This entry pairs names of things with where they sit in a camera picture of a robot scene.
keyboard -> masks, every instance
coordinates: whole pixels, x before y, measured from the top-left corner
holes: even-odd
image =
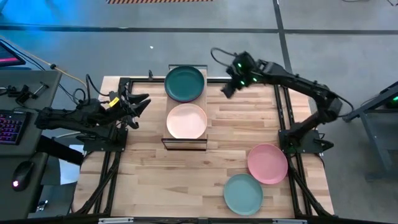
[[[0,110],[0,144],[18,145],[29,115],[25,111]]]

yellow cable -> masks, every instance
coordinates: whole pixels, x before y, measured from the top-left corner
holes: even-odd
[[[32,53],[26,51],[25,49],[23,49],[22,47],[18,46],[18,45],[15,44],[14,42],[12,42],[12,41],[6,39],[5,36],[0,35],[0,38],[2,38],[3,40],[5,40],[6,42],[10,43],[10,44],[13,45],[14,47],[17,47],[19,50],[21,50],[21,51],[27,53],[27,54],[30,55],[31,57],[36,58],[37,60],[40,60],[41,62],[47,64],[49,67],[51,66],[51,63],[48,63],[48,62],[46,62],[45,60],[43,60],[43,59],[41,59],[41,58],[35,56],[34,54],[32,54]],[[78,81],[78,82],[81,82],[81,84],[83,84],[83,85],[87,88],[86,83],[83,82],[82,80],[80,80],[79,78],[74,77],[73,75],[69,75],[68,73],[64,72],[63,70],[61,70],[61,69],[59,69],[59,68],[57,68],[57,67],[55,67],[54,69],[57,70],[57,71],[59,71],[59,72],[61,72],[61,73],[64,74],[64,75],[66,75],[66,76],[68,76],[68,77],[70,77],[70,78],[72,78],[72,79]]]

orange striped mat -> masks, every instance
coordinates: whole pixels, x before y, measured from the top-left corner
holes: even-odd
[[[108,4],[168,3],[168,2],[209,2],[213,0],[106,0]]]

gray floor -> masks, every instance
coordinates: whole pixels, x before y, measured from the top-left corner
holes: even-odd
[[[271,0],[215,0],[180,4],[107,5],[102,0],[11,0],[0,21],[60,26],[276,28]],[[280,0],[286,29],[398,29],[398,7],[387,1]],[[225,76],[210,48],[247,50],[283,64],[277,34],[98,33],[0,31],[48,62],[97,86],[105,75],[165,75],[171,63],[207,64],[209,75]],[[396,35],[287,35],[295,73],[327,84],[355,107],[397,81]],[[62,78],[73,90],[79,83]],[[54,107],[73,104],[58,91]],[[396,182],[364,180],[379,168],[359,120],[320,126],[335,147],[325,153],[335,213],[345,218],[398,221]],[[59,130],[53,135],[64,133]]]

light pink plate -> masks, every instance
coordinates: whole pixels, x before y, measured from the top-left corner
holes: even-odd
[[[206,131],[207,116],[199,106],[184,103],[170,111],[166,125],[175,138],[196,139]]]
[[[248,167],[251,175],[263,184],[276,184],[287,173],[287,159],[276,146],[260,144],[248,155]]]

